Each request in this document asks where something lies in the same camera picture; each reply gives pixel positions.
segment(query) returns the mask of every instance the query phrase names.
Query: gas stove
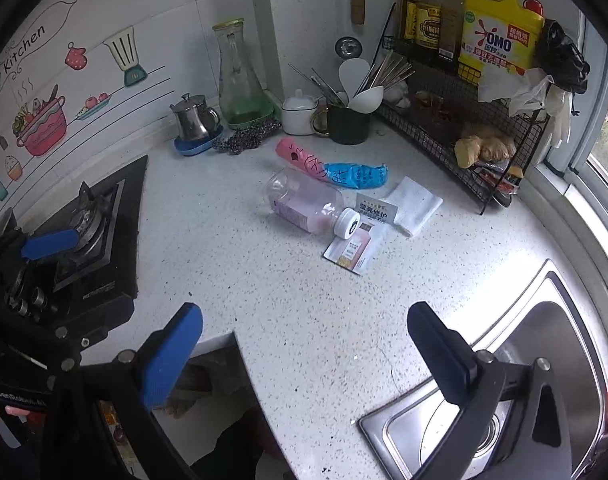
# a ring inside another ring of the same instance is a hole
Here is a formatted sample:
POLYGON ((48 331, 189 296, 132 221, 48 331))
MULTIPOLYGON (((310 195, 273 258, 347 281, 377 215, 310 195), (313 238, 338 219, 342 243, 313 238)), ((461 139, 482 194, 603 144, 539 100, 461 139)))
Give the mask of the gas stove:
POLYGON ((148 157, 89 187, 39 227, 34 235, 73 228, 78 244, 36 262, 24 284, 32 319, 80 350, 127 322, 137 295, 139 206, 148 157))

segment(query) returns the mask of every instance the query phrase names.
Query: pink transparent bottle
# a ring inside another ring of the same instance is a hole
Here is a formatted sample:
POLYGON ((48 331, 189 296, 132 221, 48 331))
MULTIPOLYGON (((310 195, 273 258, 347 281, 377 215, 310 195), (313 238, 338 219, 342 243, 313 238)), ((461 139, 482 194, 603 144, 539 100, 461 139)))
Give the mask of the pink transparent bottle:
POLYGON ((309 233, 333 230, 346 240, 359 225, 359 213, 344 207, 338 190, 301 171, 285 168, 273 175, 265 197, 274 212, 309 233))

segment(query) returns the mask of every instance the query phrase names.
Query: cupcake decal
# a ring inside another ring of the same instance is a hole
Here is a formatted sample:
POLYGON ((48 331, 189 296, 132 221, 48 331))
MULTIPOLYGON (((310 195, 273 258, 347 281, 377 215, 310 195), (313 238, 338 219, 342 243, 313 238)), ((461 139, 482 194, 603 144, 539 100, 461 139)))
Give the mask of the cupcake decal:
POLYGON ((6 160, 4 161, 6 166, 6 173, 13 180, 19 180, 21 178, 21 174, 23 170, 21 169, 20 162, 14 158, 12 155, 8 155, 6 160))

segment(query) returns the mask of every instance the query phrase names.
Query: cooking pot illustration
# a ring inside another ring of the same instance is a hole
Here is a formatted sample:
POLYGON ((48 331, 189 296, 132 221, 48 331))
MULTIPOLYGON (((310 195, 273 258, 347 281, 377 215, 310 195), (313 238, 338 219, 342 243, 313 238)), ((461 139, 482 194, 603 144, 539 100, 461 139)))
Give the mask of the cooking pot illustration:
POLYGON ((46 153, 66 135, 66 117, 62 106, 64 96, 47 103, 17 137, 17 146, 24 147, 31 155, 46 153))
POLYGON ((110 49, 115 62, 124 72, 124 86, 133 86, 148 77, 146 70, 139 64, 132 25, 120 30, 103 43, 110 49))

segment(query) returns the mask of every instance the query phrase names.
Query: folded white towel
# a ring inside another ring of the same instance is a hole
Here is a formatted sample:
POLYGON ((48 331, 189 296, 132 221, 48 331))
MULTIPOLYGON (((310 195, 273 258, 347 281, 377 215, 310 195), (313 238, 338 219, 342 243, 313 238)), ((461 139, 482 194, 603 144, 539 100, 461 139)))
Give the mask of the folded white towel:
POLYGON ((397 206, 395 225, 411 236, 420 232, 442 202, 438 196, 407 176, 384 200, 397 206))

